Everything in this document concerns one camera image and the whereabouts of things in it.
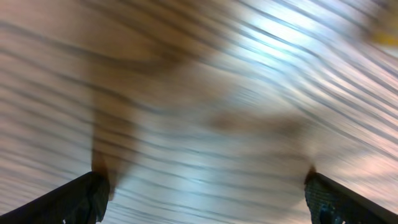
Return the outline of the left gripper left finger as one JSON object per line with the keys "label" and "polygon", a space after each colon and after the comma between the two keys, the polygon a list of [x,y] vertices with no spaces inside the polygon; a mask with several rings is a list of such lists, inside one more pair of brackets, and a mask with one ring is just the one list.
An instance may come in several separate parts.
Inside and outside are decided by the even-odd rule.
{"label": "left gripper left finger", "polygon": [[1,215],[1,224],[95,224],[109,200],[109,180],[88,172],[67,184]]}

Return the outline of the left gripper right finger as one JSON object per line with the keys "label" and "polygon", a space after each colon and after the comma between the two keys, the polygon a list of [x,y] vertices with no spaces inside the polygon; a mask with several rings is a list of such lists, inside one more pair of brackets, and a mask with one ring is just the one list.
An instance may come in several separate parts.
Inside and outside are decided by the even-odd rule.
{"label": "left gripper right finger", "polygon": [[312,224],[397,224],[396,213],[318,172],[307,174],[305,201]]}

